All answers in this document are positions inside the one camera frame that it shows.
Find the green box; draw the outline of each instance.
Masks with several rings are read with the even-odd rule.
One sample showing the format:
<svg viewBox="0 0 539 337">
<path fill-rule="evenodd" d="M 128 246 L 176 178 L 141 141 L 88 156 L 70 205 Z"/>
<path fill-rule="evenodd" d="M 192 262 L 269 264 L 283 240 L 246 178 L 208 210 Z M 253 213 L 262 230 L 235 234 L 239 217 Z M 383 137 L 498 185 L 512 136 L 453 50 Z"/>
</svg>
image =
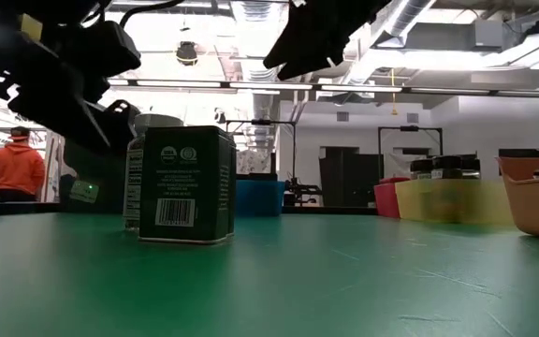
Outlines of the green box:
<svg viewBox="0 0 539 337">
<path fill-rule="evenodd" d="M 234 227 L 235 157 L 234 141 L 216 126 L 147 130 L 140 239 L 223 241 Z"/>
</svg>

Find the air duct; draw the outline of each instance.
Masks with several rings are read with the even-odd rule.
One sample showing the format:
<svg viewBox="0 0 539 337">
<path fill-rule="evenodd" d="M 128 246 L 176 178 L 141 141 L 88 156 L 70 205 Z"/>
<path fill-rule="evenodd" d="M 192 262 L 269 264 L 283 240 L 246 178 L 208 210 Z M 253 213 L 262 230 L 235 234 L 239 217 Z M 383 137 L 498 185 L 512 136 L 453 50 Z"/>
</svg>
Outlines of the air duct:
<svg viewBox="0 0 539 337">
<path fill-rule="evenodd" d="M 402 48 L 407 34 L 415 24 L 419 15 L 430 7 L 436 0 L 393 0 L 377 14 L 371 25 L 370 48 L 381 47 Z M 342 84 L 363 84 L 379 67 L 371 61 L 371 50 L 356 62 L 342 80 Z"/>
<path fill-rule="evenodd" d="M 244 81 L 276 81 L 276 69 L 266 69 L 261 60 L 270 52 L 279 34 L 282 5 L 267 2 L 231 2 L 239 29 L 239 52 L 241 56 L 251 58 L 241 63 Z M 249 116 L 251 119 L 278 119 L 279 110 L 273 108 L 273 95 L 252 95 L 253 114 Z M 273 137 L 255 137 L 255 143 L 258 147 L 271 147 Z"/>
<path fill-rule="evenodd" d="M 109 6 L 108 12 L 121 12 L 142 6 L 163 4 L 167 0 L 116 0 Z M 232 17 L 232 12 L 228 6 L 222 6 L 217 1 L 187 1 L 174 7 L 156 10 L 157 13 L 182 14 L 182 15 L 205 15 Z"/>
</svg>

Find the orange basket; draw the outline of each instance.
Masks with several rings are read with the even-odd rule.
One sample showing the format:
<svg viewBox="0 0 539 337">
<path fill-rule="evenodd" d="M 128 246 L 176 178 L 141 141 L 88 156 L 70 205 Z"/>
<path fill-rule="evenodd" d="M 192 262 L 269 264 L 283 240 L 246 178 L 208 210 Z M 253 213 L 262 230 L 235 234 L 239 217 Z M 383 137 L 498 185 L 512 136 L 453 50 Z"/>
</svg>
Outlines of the orange basket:
<svg viewBox="0 0 539 337">
<path fill-rule="evenodd" d="M 539 158 L 498 158 L 515 225 L 539 236 Z"/>
</svg>

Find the pipe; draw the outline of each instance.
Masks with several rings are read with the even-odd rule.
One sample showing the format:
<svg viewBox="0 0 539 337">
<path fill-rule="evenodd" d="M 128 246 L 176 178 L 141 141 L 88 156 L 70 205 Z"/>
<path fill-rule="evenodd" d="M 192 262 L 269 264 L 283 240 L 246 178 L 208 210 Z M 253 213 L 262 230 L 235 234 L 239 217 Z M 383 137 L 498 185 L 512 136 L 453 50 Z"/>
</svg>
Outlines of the pipe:
<svg viewBox="0 0 539 337">
<path fill-rule="evenodd" d="M 183 2 L 184 0 L 170 0 L 167 2 L 159 3 L 159 4 L 134 7 L 132 9 L 127 10 L 124 13 L 124 15 L 122 16 L 122 19 L 120 20 L 120 26 L 122 28 L 126 27 L 128 20 L 130 20 L 130 18 L 132 18 L 132 16 L 134 16 L 135 14 L 146 13 L 146 12 L 155 11 L 155 10 L 168 9 L 168 8 L 176 7 L 177 5 Z"/>
<path fill-rule="evenodd" d="M 490 7 L 487 11 L 483 12 L 480 16 L 480 20 L 488 20 L 491 18 L 494 14 L 498 13 L 499 11 L 503 10 L 505 7 L 508 7 L 511 4 L 511 1 L 503 1 L 499 2 L 498 4 L 495 4 L 494 6 Z"/>
<path fill-rule="evenodd" d="M 280 8 L 283 4 L 259 2 L 231 2 L 232 13 L 239 28 L 239 39 L 242 49 L 240 52 L 247 57 L 259 60 L 242 63 L 242 77 L 245 81 L 275 82 L 277 74 L 275 68 L 266 69 L 263 66 L 263 56 L 271 50 L 275 38 L 268 37 L 268 32 L 275 28 L 276 37 L 280 22 Z M 252 119 L 274 120 L 272 105 L 275 104 L 272 95 L 253 94 Z"/>
<path fill-rule="evenodd" d="M 404 47 L 406 36 L 417 23 L 419 15 L 430 7 L 436 0 L 393 0 L 378 12 L 378 19 L 371 25 L 375 33 L 370 37 L 370 48 L 389 40 L 398 40 Z M 378 68 L 374 65 L 371 50 L 367 50 L 353 66 L 349 68 L 342 78 L 342 84 L 359 85 L 367 82 L 373 71 Z"/>
</svg>

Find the cable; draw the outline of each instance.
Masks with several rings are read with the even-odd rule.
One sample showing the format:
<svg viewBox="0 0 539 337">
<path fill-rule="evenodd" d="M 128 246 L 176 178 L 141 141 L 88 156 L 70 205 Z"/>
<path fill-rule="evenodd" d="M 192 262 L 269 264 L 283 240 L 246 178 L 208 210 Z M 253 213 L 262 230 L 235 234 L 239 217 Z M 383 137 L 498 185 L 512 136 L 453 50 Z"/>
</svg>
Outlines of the cable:
<svg viewBox="0 0 539 337">
<path fill-rule="evenodd" d="M 394 68 L 392 68 L 392 86 L 394 86 L 395 82 L 394 82 Z M 399 113 L 397 112 L 397 94 L 392 92 L 392 115 L 393 116 L 396 116 L 398 115 Z"/>
<path fill-rule="evenodd" d="M 148 11 L 159 10 L 159 9 L 172 8 L 172 7 L 175 7 L 175 6 L 177 6 L 177 5 L 179 5 L 179 4 L 183 3 L 183 2 L 184 2 L 184 0 L 171 0 L 171 1 L 167 1 L 165 3 L 161 3 L 161 4 L 155 4 L 155 5 L 148 5 L 148 6 L 141 6 L 141 7 L 132 8 L 132 9 L 126 11 L 125 14 L 122 16 L 122 19 L 120 20 L 120 26 L 122 28 L 125 28 L 126 23 L 128 22 L 128 20 L 130 20 L 130 18 L 135 14 L 144 13 L 144 12 L 148 12 Z"/>
<path fill-rule="evenodd" d="M 294 130 L 295 130 L 295 127 L 294 127 L 293 125 L 285 125 L 284 132 L 285 132 L 288 136 L 290 136 L 290 138 L 292 138 L 292 143 L 293 143 L 293 149 L 292 149 L 292 151 L 293 151 L 293 153 L 294 153 L 294 155 L 295 155 L 295 163 L 294 163 L 294 165 L 296 165 L 296 164 L 297 164 L 297 163 L 296 163 L 296 160 L 297 160 L 296 158 L 297 158 L 297 154 L 298 154 L 298 147 L 297 147 L 297 140 L 295 139 L 295 133 L 294 133 Z M 286 174 L 289 174 L 289 175 L 290 175 L 290 178 L 296 178 L 296 177 L 294 177 L 294 176 L 292 175 L 292 173 L 290 173 L 290 172 L 288 172 L 288 171 L 286 172 Z"/>
<path fill-rule="evenodd" d="M 233 133 L 233 134 L 237 133 L 240 130 L 240 128 L 242 127 L 242 125 L 244 125 L 244 122 L 240 123 L 239 126 L 237 126 L 231 133 Z"/>
<path fill-rule="evenodd" d="M 460 12 L 459 16 L 461 14 L 463 14 L 464 11 L 466 10 L 470 10 L 473 14 L 475 14 L 475 18 L 476 19 L 480 19 L 481 17 L 479 16 L 479 13 L 477 11 L 475 11 L 475 9 L 465 5 L 465 4 L 462 4 L 462 3 L 458 3 L 456 1 L 450 1 L 450 0 L 441 0 L 443 3 L 449 3 L 449 4 L 452 4 L 452 5 L 456 5 L 456 6 L 460 6 L 460 7 L 463 7 L 465 10 L 463 10 L 462 12 Z"/>
<path fill-rule="evenodd" d="M 511 32 L 513 32 L 513 33 L 515 33 L 515 34 L 520 34 L 520 35 L 523 34 L 523 32 L 518 32 L 518 31 L 516 31 L 515 29 L 513 29 L 513 27 L 509 24 L 509 22 L 503 21 L 503 23 L 504 23 L 504 24 L 511 30 Z"/>
<path fill-rule="evenodd" d="M 86 17 L 86 19 L 84 19 L 82 22 L 89 22 L 96 17 L 99 17 L 99 21 L 103 22 L 105 20 L 105 11 L 108 9 L 109 5 L 111 5 L 111 0 L 99 1 L 97 10 L 91 13 L 91 15 Z"/>
</svg>

